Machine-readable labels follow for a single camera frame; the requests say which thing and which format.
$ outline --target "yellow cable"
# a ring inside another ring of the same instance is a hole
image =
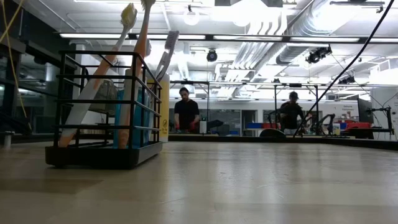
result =
[[[15,18],[17,17],[18,12],[19,12],[19,10],[21,9],[22,3],[24,3],[24,1],[25,1],[25,0],[21,0],[21,2],[19,3],[19,6],[18,6],[18,8],[17,8],[17,11],[14,13],[14,15],[12,16],[12,18],[11,18],[11,20],[10,20],[10,23],[8,24],[8,26],[6,25],[6,30],[4,31],[4,33],[3,33],[2,36],[0,37],[0,43],[2,42],[2,40],[4,39],[4,37],[6,36],[6,34],[8,34],[8,30],[10,29],[12,23],[14,22]],[[4,2],[2,3],[2,7],[3,7],[3,9],[4,9],[4,10],[3,10],[3,13],[4,13],[4,21],[6,21],[6,13],[4,12],[4,11],[5,11],[6,5],[5,5]]]
[[[5,7],[5,5],[4,5],[4,3],[3,3],[2,14],[3,14],[3,18],[4,18],[4,25],[7,27],[6,9],[5,9],[5,8],[6,8],[6,7]],[[19,93],[18,79],[17,79],[17,75],[16,75],[16,72],[15,72],[14,61],[13,61],[13,59],[12,59],[12,50],[11,50],[10,38],[9,38],[9,36],[8,36],[8,30],[6,30],[4,34],[5,34],[6,37],[7,37],[8,52],[9,52],[9,54],[10,54],[12,74],[14,75],[15,86],[17,87],[17,92],[18,92],[18,95],[19,95],[19,101],[21,102],[22,110],[24,111],[25,118],[27,119],[26,110],[25,110],[25,107],[24,107],[24,102],[22,101],[22,95]],[[29,121],[28,121],[27,124],[29,125],[29,129],[32,130],[32,126],[30,125],[30,122],[29,122]]]

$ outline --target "rack base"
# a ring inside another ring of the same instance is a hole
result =
[[[139,149],[112,149],[98,147],[45,148],[45,162],[55,167],[68,165],[91,166],[105,169],[132,169],[162,150],[157,142]]]

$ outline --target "black shirt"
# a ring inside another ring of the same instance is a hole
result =
[[[180,129],[189,130],[189,125],[195,119],[195,115],[199,115],[199,107],[193,100],[180,100],[175,104],[174,113],[179,114]]]
[[[282,118],[282,125],[287,129],[297,129],[297,116],[299,115],[301,119],[304,118],[304,114],[301,106],[296,103],[286,102],[280,106],[280,113],[286,114]]]

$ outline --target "man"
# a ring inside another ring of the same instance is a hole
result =
[[[174,107],[175,129],[177,131],[195,132],[196,124],[200,121],[198,104],[189,98],[189,91],[180,89],[181,99]]]
[[[284,127],[285,134],[294,134],[297,127],[297,116],[299,115],[301,119],[304,119],[304,114],[301,106],[297,104],[299,96],[296,92],[291,92],[289,94],[288,102],[280,106],[280,117],[282,118],[282,126]]]

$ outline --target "floor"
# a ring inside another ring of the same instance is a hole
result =
[[[0,223],[397,223],[398,152],[170,142],[133,170],[54,169],[0,151]]]

